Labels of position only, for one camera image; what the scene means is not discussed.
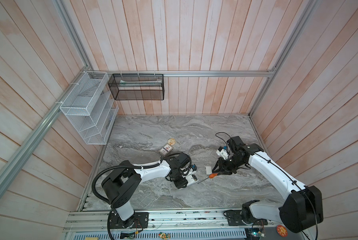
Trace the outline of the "orange black screwdriver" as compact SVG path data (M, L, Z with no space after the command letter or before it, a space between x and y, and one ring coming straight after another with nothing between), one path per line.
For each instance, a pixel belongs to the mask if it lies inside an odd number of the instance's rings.
M220 173L210 174L206 179L204 179L204 180L198 182L198 184L200 184L200 183L202 183L202 182L204 182L204 181L206 181L206 180L208 180L208 179L213 179L213 178L215 178L216 176L219 176L219 175L220 175Z

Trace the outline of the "white air conditioner remote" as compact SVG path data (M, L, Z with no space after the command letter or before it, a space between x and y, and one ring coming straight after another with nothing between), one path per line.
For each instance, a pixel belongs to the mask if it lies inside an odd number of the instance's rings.
M187 187L199 182L199 178L197 177L196 174L187 175L187 176L185 177L185 179L186 179L187 182L188 182L188 183L187 183Z

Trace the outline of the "white battery cover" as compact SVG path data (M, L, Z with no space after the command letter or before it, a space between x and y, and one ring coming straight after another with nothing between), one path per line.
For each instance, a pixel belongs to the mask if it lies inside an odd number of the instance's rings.
M213 173L212 167L206 166L206 175L209 176L209 175L211 175L212 173Z

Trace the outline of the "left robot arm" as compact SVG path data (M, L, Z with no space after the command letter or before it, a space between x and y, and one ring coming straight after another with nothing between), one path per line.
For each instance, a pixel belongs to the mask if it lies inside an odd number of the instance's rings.
M123 161L99 172L92 181L92 192L125 222L135 214L130 199L141 183L164 178L174 183L177 189L184 189L199 181L197 169L191 157L183 152L141 165Z

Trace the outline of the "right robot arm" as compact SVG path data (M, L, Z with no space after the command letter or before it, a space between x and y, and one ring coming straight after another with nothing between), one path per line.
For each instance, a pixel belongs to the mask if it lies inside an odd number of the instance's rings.
M226 144L217 150L219 158L215 166L206 167L209 177L236 174L242 166L254 168L284 200L281 205L259 200L244 203L240 212L244 224L267 220L283 223L291 232L299 233L323 222L322 193L317 187L308 187L292 177L257 144L246 145L238 136L230 138Z

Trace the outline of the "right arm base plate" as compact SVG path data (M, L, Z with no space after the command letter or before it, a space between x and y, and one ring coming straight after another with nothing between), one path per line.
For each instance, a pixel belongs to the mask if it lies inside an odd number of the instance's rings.
M227 219L229 226L268 225L267 220L256 219L251 214L242 210L227 210L223 212L223 215Z

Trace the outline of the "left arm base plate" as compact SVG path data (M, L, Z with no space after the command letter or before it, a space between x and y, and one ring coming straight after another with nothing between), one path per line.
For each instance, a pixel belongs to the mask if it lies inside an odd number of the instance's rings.
M128 220L122 220L119 214L111 212L108 218L108 229L139 229L143 230L148 227L149 213L136 212Z

